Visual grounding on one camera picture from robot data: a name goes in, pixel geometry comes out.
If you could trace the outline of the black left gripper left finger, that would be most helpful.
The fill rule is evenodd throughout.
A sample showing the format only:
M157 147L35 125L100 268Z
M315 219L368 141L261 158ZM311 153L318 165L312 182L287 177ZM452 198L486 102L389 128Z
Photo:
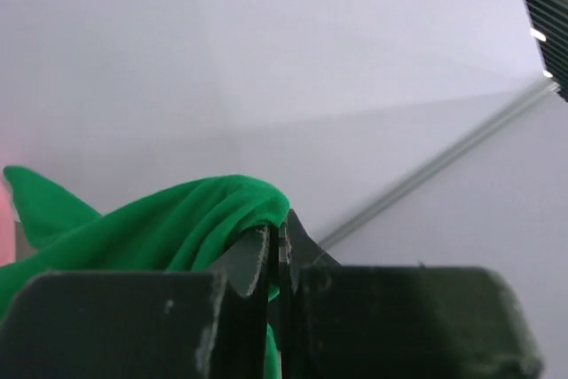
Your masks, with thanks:
M205 272L47 272L1 325L4 378L260 378L270 230Z

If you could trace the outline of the green t-shirt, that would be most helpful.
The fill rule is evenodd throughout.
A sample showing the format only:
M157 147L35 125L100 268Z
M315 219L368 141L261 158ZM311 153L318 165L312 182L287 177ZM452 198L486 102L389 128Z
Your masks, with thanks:
M68 190L21 167L4 179L36 253L1 269L1 309L48 271L202 271L249 228L282 225L288 198L242 175L161 190L102 215Z

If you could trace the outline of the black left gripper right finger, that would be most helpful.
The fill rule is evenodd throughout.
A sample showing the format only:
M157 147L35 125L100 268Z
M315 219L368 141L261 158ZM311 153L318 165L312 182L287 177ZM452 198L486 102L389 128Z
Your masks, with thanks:
M290 212L278 231L286 378L538 378L511 286L474 266L341 265Z

